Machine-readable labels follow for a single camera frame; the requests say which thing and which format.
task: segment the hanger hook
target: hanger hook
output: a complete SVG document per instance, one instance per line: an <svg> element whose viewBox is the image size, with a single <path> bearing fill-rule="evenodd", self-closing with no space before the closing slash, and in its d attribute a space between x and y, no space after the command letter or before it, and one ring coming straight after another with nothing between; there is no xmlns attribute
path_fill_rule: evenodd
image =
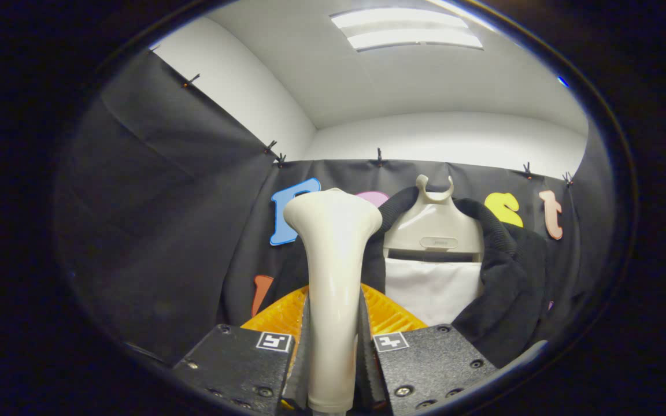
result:
<svg viewBox="0 0 666 416"><path fill-rule="evenodd" d="M415 179L415 186L420 190L420 195L422 195L429 203L441 203L442 201L451 198L454 193L454 181L452 181L451 176L449 176L449 189L445 192L426 192L427 184L428 176L418 174L417 179Z"/></svg>

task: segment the white wall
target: white wall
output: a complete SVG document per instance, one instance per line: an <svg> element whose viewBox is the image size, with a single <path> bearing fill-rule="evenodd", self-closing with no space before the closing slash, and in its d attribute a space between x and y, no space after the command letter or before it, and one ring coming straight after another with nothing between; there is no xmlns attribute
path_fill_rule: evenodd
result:
<svg viewBox="0 0 666 416"><path fill-rule="evenodd" d="M302 158L315 126L269 69L222 26L208 18L178 29L156 54L288 161Z"/></svg>
<svg viewBox="0 0 666 416"><path fill-rule="evenodd" d="M321 129L305 159L447 161L562 177L577 171L587 137L545 121L494 113L420 113Z"/></svg>

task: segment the orange letter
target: orange letter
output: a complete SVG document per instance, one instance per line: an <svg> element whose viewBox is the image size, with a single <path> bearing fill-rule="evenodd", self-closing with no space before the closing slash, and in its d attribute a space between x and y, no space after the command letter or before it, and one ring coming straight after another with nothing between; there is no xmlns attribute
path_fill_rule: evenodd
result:
<svg viewBox="0 0 666 416"><path fill-rule="evenodd" d="M518 200L510 192L500 193L493 192L487 195L484 199L484 205L487 206L492 213L500 221L517 226L523 226L523 220L515 213L518 211Z"/></svg>
<svg viewBox="0 0 666 416"><path fill-rule="evenodd" d="M274 277L265 276L264 274L257 274L254 277L253 282L256 284L256 294L253 295L253 305L251 305L252 317L256 316L261 302L264 301L264 297L269 292L269 287L272 286L272 281L274 281Z"/></svg>
<svg viewBox="0 0 666 416"><path fill-rule="evenodd" d="M557 198L552 191L539 192L539 198L544 200L544 219L546 220L546 229L554 240L562 237L562 227L558 223L558 214L562 213L562 206L557 202Z"/></svg>

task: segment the black jacket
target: black jacket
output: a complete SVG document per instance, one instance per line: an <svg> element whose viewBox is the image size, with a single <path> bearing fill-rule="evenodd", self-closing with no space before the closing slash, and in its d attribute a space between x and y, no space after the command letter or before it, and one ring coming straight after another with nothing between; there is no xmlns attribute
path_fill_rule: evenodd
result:
<svg viewBox="0 0 666 416"><path fill-rule="evenodd" d="M417 200L418 189L397 192L380 206L382 226L364 250L361 282L385 292L384 234ZM486 206L455 199L459 211L482 225L484 257L480 268L483 294L473 300L452 325L497 367L505 366L526 348L547 305L546 241L535 232L502 223ZM302 239L293 242L280 276L274 279L261 308L308 284Z"/></svg>

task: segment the blue letter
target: blue letter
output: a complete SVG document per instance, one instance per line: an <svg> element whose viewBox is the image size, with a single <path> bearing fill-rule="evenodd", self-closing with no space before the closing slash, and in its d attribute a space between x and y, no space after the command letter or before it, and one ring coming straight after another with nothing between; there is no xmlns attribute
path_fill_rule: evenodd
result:
<svg viewBox="0 0 666 416"><path fill-rule="evenodd" d="M279 246L281 244L291 243L294 239L297 238L297 232L294 231L289 224L284 220L284 208L291 201L291 198L296 197L297 195L304 192L317 192L320 190L320 181L314 177L310 177L307 181L299 182L299 184L294 185L293 187L288 187L285 190L280 190L279 192L272 195L272 201L277 205L276 218L275 218L275 228L274 235L272 235L269 242L273 246Z"/></svg>

